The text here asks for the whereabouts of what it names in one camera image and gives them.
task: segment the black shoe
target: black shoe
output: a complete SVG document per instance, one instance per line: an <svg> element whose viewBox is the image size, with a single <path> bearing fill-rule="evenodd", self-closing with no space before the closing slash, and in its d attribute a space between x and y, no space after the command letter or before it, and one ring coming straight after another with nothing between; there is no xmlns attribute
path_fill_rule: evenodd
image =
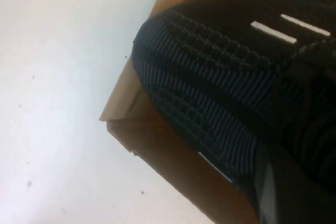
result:
<svg viewBox="0 0 336 224"><path fill-rule="evenodd" d="M335 18L335 0L202 0L134 41L151 101L265 223L336 223Z"/></svg>

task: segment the shoe lace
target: shoe lace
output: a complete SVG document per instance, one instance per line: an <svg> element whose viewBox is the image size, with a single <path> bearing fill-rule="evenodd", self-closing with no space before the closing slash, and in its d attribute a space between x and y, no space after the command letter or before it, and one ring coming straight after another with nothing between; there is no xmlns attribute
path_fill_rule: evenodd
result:
<svg viewBox="0 0 336 224"><path fill-rule="evenodd" d="M336 110L311 121L312 81L320 74L302 62L294 62L279 76L275 87L275 117L280 144L307 175L336 196ZM303 88L303 102L294 124L286 122L282 88L285 81Z"/></svg>

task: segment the white stripe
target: white stripe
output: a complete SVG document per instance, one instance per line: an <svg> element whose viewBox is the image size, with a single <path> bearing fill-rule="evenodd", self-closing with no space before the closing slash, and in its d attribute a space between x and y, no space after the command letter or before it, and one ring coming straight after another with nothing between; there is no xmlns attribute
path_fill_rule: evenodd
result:
<svg viewBox="0 0 336 224"><path fill-rule="evenodd" d="M276 31L276 30L274 30L274 29L272 29L272 28L270 28L268 26L265 26L264 24L259 23L257 21L253 21L251 23L251 26L253 26L254 28L259 29L259 30L261 30L261 31L263 31L263 32L265 32L265 33L267 33L269 35L272 35L272 36L277 37L279 39L282 39L282 40L284 40L286 42L289 42L291 44L294 44L297 41L297 39L295 39L293 37L290 37L287 34L283 34L280 31Z"/></svg>
<svg viewBox="0 0 336 224"><path fill-rule="evenodd" d="M316 32L316 33L323 34L323 35L326 35L326 36L330 36L330 32L328 32L328 31L326 31L326 30L323 30L323 29L321 29L321 28L318 28L318 27L316 27L316 26L310 25L310 24L308 24L308 23L305 23L305 22L303 22L303 21L300 21L300 20L298 20L298 19L296 19L296 18L293 18L293 17L291 17L291 16L288 16L288 15L286 15L286 14L281 14L281 17L284 18L284 19L286 19L286 20L288 20L288 21L290 21L290 22L293 22L293 23L295 23L295 24L297 24L297 25L299 25L299 26L302 26L302 27L304 27L304 28L307 28L307 29L309 29L309 30L312 30L312 31L314 31L314 32Z"/></svg>
<svg viewBox="0 0 336 224"><path fill-rule="evenodd" d="M227 177L224 173L222 173L216 166L214 166L201 152L198 152L198 154L207 161L213 168L215 168L216 171L218 171L226 180L228 180L230 183L232 183L232 180Z"/></svg>

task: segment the cardboard box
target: cardboard box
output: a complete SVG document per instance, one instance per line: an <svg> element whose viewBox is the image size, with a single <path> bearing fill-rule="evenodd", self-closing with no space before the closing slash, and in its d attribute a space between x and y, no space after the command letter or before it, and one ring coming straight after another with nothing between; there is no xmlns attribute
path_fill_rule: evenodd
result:
<svg viewBox="0 0 336 224"><path fill-rule="evenodd" d="M157 0L151 15L184 1L190 0ZM100 120L129 152L139 155L215 223L259 223L247 199L162 119L131 60Z"/></svg>

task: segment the white floor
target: white floor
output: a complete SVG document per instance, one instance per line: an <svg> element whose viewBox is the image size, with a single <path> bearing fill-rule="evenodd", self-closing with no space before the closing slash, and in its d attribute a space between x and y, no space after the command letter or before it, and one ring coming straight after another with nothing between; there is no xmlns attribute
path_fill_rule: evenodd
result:
<svg viewBox="0 0 336 224"><path fill-rule="evenodd" d="M155 0L0 0L0 223L210 221L98 118Z"/></svg>

